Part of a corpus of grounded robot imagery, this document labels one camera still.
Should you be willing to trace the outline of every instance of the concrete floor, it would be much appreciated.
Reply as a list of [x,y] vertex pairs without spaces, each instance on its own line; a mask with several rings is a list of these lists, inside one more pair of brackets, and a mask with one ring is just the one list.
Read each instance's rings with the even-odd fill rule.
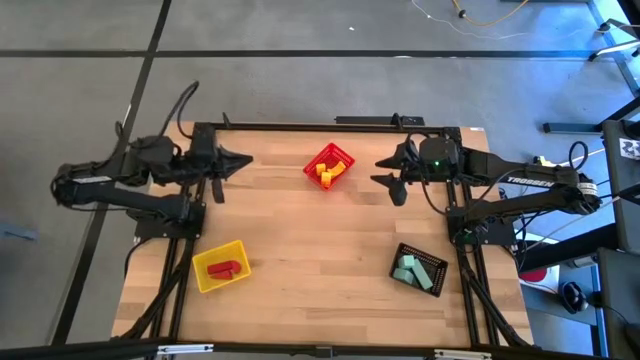
[[[584,4],[531,4],[496,27],[478,29],[460,21],[449,2],[416,1],[462,31],[533,35],[499,41],[461,35],[426,18],[407,0],[187,0],[173,4],[160,48],[604,46],[592,33],[596,24]],[[157,0],[109,5],[0,0],[0,48],[144,49],[160,5]],[[492,19],[513,6],[498,0],[484,6],[468,2],[467,11]],[[36,242],[0,241],[0,348],[41,345],[49,339],[89,216],[56,207],[47,186],[63,162],[99,160],[109,153],[115,141],[113,122],[125,116],[140,66],[139,59],[0,59],[0,150],[5,154],[0,220],[40,234]],[[543,135],[540,124],[597,122],[632,98],[616,64],[607,59],[159,59],[153,63],[134,136],[155,133],[193,79],[200,80],[201,88],[186,111],[189,119],[221,121],[226,111],[232,121],[330,123],[336,115],[399,112],[424,116],[432,125],[484,127],[493,152],[519,161],[533,155],[565,161],[569,145],[578,139],[592,150],[602,147],[598,137]],[[607,178],[602,155],[590,159],[584,170],[596,181]],[[529,231],[545,235],[569,218],[547,217]],[[611,220],[610,209],[603,210],[557,238]],[[108,338],[133,227],[123,214],[107,216],[70,341]]]

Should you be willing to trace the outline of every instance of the green block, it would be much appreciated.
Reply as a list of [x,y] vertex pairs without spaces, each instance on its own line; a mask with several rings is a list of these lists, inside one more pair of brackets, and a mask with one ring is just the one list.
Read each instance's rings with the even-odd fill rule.
[[405,269],[396,268],[393,270],[393,278],[409,285],[413,282],[413,274],[411,271]]
[[418,278],[418,283],[420,283],[420,286],[422,286],[424,290],[430,289],[433,286],[433,282],[429,279],[427,272],[424,271],[420,261],[416,261],[411,270],[413,270],[413,274]]
[[398,267],[401,269],[409,270],[416,263],[416,258],[413,255],[405,255],[398,259]]

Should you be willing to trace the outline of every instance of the red basket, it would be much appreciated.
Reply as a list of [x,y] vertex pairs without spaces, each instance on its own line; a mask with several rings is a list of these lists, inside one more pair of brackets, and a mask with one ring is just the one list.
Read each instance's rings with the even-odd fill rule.
[[[342,161],[347,166],[347,168],[344,169],[344,171],[340,175],[331,179],[331,185],[329,185],[328,188],[325,188],[320,182],[320,176],[316,175],[316,165],[325,163],[327,165],[327,169],[330,169],[336,166],[339,161]],[[356,160],[349,156],[349,154],[344,152],[342,149],[340,149],[338,145],[329,143],[329,145],[322,149],[322,151],[320,151],[320,153],[316,155],[316,157],[314,157],[313,160],[311,160],[311,162],[307,164],[307,166],[305,166],[302,171],[307,174],[311,181],[318,184],[318,186],[320,186],[322,190],[329,191],[333,187],[333,185],[335,185],[338,180],[340,180],[340,178],[344,176],[344,174],[346,174],[347,170],[349,170],[349,168],[352,167],[353,164],[355,164],[355,162]]]

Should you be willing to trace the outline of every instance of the yellow basket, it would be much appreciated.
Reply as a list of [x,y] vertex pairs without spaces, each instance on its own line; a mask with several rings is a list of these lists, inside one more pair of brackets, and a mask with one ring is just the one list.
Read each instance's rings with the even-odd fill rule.
[[[214,279],[207,273],[207,266],[231,260],[239,262],[240,266],[242,266],[240,273],[233,274],[233,279]],[[203,294],[251,275],[249,260],[247,260],[247,254],[244,252],[244,246],[240,240],[232,241],[194,256],[193,268],[196,271],[198,289]]]

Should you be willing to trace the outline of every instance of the yellow block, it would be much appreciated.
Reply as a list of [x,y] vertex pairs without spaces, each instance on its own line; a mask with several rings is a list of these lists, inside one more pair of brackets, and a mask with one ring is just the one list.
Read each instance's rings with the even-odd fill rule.
[[316,165],[316,175],[320,176],[325,171],[327,171],[327,164]]
[[320,175],[320,183],[322,184],[322,186],[328,188],[331,185],[331,173],[324,171]]
[[342,174],[342,172],[346,168],[347,168],[347,165],[345,165],[342,161],[339,161],[338,164],[336,164],[336,166],[334,166],[333,168],[329,169],[329,172],[331,173],[331,177],[336,177],[336,176]]

